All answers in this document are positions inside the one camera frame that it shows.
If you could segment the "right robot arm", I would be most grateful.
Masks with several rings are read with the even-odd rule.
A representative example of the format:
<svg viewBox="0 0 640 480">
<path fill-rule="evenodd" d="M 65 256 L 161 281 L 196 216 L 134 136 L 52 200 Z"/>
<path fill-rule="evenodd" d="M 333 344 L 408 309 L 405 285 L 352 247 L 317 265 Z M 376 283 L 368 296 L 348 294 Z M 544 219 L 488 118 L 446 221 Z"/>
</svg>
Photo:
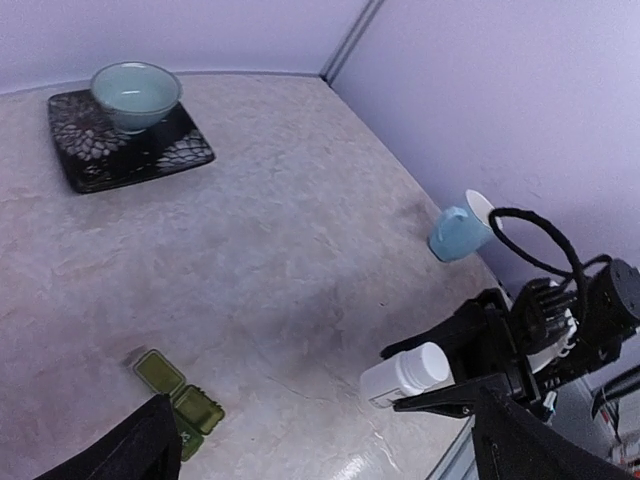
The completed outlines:
<svg viewBox="0 0 640 480">
<path fill-rule="evenodd" d="M 561 386 L 617 360 L 639 327 L 638 270 L 608 256 L 597 261 L 602 269 L 574 290 L 537 278 L 508 304 L 500 289 L 485 289 L 435 327 L 387 346 L 383 359 L 434 343 L 453 378 L 450 386 L 394 399 L 392 408 L 465 418 L 486 388 L 549 416 Z"/>
</svg>

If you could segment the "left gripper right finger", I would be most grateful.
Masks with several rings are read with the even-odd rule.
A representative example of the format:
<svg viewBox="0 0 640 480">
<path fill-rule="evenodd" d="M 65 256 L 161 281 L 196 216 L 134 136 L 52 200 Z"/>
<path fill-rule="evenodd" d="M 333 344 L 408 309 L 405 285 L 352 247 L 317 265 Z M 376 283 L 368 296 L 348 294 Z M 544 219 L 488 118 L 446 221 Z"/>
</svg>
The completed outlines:
<svg viewBox="0 0 640 480">
<path fill-rule="evenodd" d="M 478 477 L 630 479 L 619 467 L 574 445 L 495 390 L 481 388 L 472 428 Z"/>
</svg>

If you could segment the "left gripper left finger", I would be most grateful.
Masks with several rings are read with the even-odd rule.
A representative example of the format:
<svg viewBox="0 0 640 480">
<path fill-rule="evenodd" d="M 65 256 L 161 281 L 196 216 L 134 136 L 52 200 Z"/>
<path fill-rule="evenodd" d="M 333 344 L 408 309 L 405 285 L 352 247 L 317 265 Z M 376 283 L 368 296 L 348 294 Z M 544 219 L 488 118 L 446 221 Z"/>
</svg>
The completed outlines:
<svg viewBox="0 0 640 480">
<path fill-rule="evenodd" d="M 181 437 L 167 395 L 157 394 L 86 450 L 40 480 L 177 479 Z"/>
</svg>

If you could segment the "green three-compartment pill box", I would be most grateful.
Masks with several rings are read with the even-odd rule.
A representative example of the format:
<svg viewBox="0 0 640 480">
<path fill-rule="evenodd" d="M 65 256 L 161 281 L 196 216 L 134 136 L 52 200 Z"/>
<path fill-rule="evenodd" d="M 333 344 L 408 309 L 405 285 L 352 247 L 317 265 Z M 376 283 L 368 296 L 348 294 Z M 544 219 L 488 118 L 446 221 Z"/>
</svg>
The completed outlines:
<svg viewBox="0 0 640 480">
<path fill-rule="evenodd" d="M 225 411 L 204 390 L 189 384 L 184 374 L 157 349 L 145 352 L 132 369 L 154 393 L 169 396 L 182 439 L 181 460 L 187 462 L 225 418 Z"/>
</svg>

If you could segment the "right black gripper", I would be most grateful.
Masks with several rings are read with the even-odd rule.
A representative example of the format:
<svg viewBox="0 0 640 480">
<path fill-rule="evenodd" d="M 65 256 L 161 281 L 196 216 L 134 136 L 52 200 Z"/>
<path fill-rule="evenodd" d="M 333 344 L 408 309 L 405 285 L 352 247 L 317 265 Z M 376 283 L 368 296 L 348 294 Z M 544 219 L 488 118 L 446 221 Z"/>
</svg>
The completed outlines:
<svg viewBox="0 0 640 480">
<path fill-rule="evenodd" d="M 454 314 L 428 331 L 385 347 L 384 360 L 431 342 L 447 355 L 454 385 L 394 402 L 395 412 L 466 418 L 475 413 L 482 389 L 496 390 L 521 405 L 541 395 L 529 361 L 513 340 L 509 306 L 498 288 L 466 300 Z"/>
</svg>

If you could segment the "white pill bottle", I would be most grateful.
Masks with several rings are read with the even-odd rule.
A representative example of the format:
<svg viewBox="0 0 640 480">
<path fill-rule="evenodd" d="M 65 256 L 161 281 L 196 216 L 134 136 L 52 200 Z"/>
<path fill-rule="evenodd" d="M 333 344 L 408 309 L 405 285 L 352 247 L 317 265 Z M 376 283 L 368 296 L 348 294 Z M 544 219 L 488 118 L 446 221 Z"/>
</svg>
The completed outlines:
<svg viewBox="0 0 640 480">
<path fill-rule="evenodd" d="M 360 376 L 360 396 L 373 407 L 390 408 L 395 402 L 425 393 L 445 382 L 450 364 L 444 351 L 426 342 L 402 351 L 369 368 Z"/>
</svg>

